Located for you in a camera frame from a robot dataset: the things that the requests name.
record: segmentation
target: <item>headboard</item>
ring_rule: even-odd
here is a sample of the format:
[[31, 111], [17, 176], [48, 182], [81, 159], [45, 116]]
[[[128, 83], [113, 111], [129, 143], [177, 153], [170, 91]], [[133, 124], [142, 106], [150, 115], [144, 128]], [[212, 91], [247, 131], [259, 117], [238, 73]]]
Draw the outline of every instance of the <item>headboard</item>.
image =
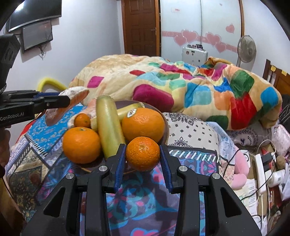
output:
[[290, 75], [271, 64], [271, 61], [266, 60], [263, 79], [274, 85], [280, 94], [290, 95]]

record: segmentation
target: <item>yellow sticky note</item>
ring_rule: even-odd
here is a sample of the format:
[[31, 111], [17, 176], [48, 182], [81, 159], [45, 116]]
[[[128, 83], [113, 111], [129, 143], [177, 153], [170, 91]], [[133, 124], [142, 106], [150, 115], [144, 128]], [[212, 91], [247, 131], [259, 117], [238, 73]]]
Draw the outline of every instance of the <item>yellow sticky note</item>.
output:
[[271, 71], [275, 72], [276, 67], [275, 66], [271, 66]]

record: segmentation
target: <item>large orange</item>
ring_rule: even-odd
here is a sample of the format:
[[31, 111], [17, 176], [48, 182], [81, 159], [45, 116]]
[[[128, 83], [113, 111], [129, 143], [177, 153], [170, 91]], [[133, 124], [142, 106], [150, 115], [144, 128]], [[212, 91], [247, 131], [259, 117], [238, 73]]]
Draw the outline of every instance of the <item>large orange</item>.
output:
[[66, 131], [62, 145], [67, 158], [77, 164], [90, 163], [101, 153], [99, 135], [85, 127], [75, 127]]
[[129, 142], [136, 137], [148, 137], [159, 142], [164, 127], [162, 115], [149, 108], [132, 109], [122, 120], [122, 131]]
[[126, 149], [126, 160], [136, 170], [152, 170], [160, 160], [160, 149], [151, 138], [134, 138]]
[[75, 118], [75, 127], [90, 128], [90, 117], [85, 113], [80, 113]]

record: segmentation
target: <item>door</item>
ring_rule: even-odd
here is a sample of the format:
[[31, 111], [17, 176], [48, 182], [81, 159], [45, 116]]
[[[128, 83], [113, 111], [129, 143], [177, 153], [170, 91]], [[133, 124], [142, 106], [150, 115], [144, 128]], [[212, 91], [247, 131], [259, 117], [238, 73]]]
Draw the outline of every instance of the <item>door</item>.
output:
[[123, 0], [125, 53], [156, 56], [155, 0]]

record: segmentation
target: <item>white suitcase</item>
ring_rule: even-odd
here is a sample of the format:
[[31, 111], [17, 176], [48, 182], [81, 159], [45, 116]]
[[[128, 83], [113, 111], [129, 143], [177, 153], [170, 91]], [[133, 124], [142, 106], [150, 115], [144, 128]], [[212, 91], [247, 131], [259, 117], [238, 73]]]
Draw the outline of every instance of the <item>white suitcase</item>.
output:
[[208, 52], [202, 45], [187, 45], [182, 49], [182, 61], [193, 66], [202, 66], [208, 57]]

